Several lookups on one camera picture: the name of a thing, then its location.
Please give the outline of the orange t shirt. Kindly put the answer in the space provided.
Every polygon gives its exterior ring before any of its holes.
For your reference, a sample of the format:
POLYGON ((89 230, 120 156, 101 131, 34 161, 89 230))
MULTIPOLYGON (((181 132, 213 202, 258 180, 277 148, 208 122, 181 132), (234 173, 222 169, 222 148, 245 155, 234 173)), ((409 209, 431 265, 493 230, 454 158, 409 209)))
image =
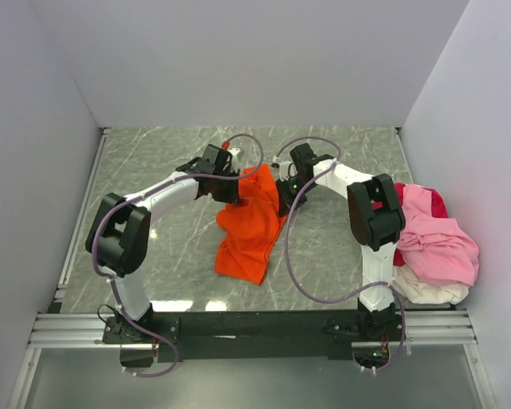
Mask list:
POLYGON ((227 204, 216 216, 225 238, 215 256, 215 272, 260 285, 286 218, 279 214, 278 190, 268 165, 239 180, 238 188, 242 203, 227 204))

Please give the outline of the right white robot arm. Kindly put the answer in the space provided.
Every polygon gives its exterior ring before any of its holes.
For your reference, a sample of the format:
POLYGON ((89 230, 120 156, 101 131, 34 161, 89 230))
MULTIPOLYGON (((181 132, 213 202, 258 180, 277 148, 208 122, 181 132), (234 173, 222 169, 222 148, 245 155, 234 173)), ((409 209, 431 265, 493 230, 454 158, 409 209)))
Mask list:
POLYGON ((355 170, 329 154, 317 155, 307 143, 294 147, 289 161, 274 156, 272 167, 279 171, 276 188, 281 216, 292 216, 315 186, 347 201, 349 226, 362 257, 362 287, 354 292, 359 297, 354 330, 375 340, 394 328, 393 259, 405 229, 405 214, 391 176, 355 170))

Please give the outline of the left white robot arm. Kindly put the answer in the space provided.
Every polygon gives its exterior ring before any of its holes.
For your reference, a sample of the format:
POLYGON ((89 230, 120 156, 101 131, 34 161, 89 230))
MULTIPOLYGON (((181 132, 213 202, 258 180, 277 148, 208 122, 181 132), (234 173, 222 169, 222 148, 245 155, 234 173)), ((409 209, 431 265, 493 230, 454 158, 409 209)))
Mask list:
POLYGON ((85 247, 97 274, 111 281, 118 309, 128 315, 123 332, 133 342, 146 341, 153 331, 152 304, 137 273, 146 258, 152 223, 203 196, 239 204, 243 155, 241 148, 209 144, 202 156, 179 166, 164 180, 126 196, 109 193, 100 202, 85 247))

